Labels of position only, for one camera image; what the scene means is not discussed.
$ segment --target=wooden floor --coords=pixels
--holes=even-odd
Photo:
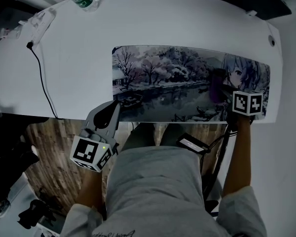
[[[50,118],[45,123],[32,124],[27,128],[25,137],[32,142],[39,153],[40,161],[28,168],[26,174],[36,194],[40,188],[49,196],[56,196],[63,209],[59,213],[66,215],[79,192],[85,170],[78,167],[69,159],[74,135],[80,133],[83,121],[56,120]],[[187,133],[195,138],[210,144],[224,133],[225,125],[184,124]],[[155,141],[158,145],[166,124],[155,124]],[[132,123],[121,122],[116,131],[115,139],[120,144],[120,152],[128,135],[133,129]],[[212,172],[216,160],[218,143],[212,152],[205,156],[202,174]],[[114,164],[110,160],[103,170],[103,196],[106,193],[107,176]]]

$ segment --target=tree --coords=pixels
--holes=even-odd
[[[123,46],[114,49],[114,61],[126,76],[125,87],[128,89],[129,84],[138,79],[142,72],[137,68],[139,50],[136,46]]]
[[[171,76],[168,72],[171,61],[167,58],[161,58],[157,53],[156,48],[151,48],[144,53],[142,69],[149,84],[159,84],[162,80]]]
[[[158,55],[161,58],[168,58],[173,63],[175,78],[181,80],[197,81],[203,78],[206,72],[206,62],[199,56],[197,51],[187,47],[171,47],[160,50]]]
[[[175,66],[172,71],[172,75],[169,78],[169,81],[179,82],[179,81],[188,81],[188,73],[185,67]]]

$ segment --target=person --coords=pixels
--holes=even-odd
[[[30,165],[38,161],[36,147],[24,142],[19,142],[11,152],[0,157],[0,218],[11,207],[7,199],[10,188]]]
[[[265,237],[251,181],[250,123],[238,135],[217,220],[206,212],[197,154],[176,146],[183,128],[170,124],[160,146],[151,123],[140,123],[126,141],[108,178],[107,220],[101,214],[101,173],[87,171],[61,237],[202,236]]]

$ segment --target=jeans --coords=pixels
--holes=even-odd
[[[180,124],[169,124],[164,131],[160,145],[177,146],[177,139],[184,134],[184,129]],[[129,135],[122,151],[132,148],[142,148],[155,146],[153,123],[140,123]]]

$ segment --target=white sleeve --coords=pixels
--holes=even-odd
[[[61,231],[61,237],[91,237],[103,219],[101,214],[82,204],[74,204]]]
[[[251,186],[225,196],[220,203],[217,223],[229,234],[266,237],[259,205]]]

